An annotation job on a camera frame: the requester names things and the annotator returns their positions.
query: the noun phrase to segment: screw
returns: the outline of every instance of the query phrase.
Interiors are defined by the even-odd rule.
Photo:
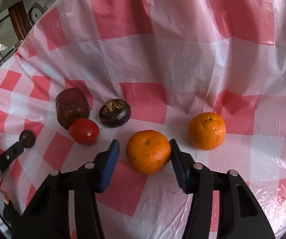
[[[193,167],[195,168],[195,169],[197,169],[197,170],[201,170],[201,169],[203,169],[203,164],[200,164],[200,163],[195,163],[194,165],[193,165]]]
[[[59,173],[60,173],[59,170],[52,170],[52,171],[50,171],[50,175],[51,176],[57,176]]]
[[[93,162],[89,162],[89,163],[86,163],[84,167],[85,169],[93,169],[95,167],[95,164]]]
[[[228,173],[231,175],[231,176],[237,176],[238,175],[238,172],[236,170],[229,170]]]

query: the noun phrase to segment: tablecloth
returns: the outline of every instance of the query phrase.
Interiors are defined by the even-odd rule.
[[[55,98],[70,87],[85,93],[100,127],[93,146],[75,143],[57,121]],[[132,109],[116,129],[98,117],[111,98]],[[200,112],[226,122],[224,143],[211,151],[187,138]],[[286,231],[286,0],[58,0],[0,68],[0,153],[24,129],[36,144],[1,185],[21,212],[51,170],[75,170],[118,139],[111,185],[97,195],[105,237],[181,238],[191,196],[171,163],[142,175],[126,160],[129,137],[153,129],[211,170],[238,170],[279,238]],[[76,238],[72,193],[70,201]],[[218,205],[214,192],[210,238]]]

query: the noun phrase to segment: dark brown fruit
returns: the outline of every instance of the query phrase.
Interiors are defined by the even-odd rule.
[[[131,107],[121,99],[110,100],[101,108],[99,117],[107,127],[120,127],[130,119]]]
[[[78,88],[63,90],[55,99],[55,108],[60,125],[69,129],[73,121],[79,118],[88,119],[90,107],[84,93]]]
[[[30,130],[24,130],[21,132],[19,142],[24,148],[31,148],[35,144],[36,137]]]

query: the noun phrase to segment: tomato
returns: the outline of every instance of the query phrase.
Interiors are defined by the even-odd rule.
[[[100,135],[98,125],[94,121],[84,118],[75,120],[68,131],[75,142],[84,146],[94,144]]]

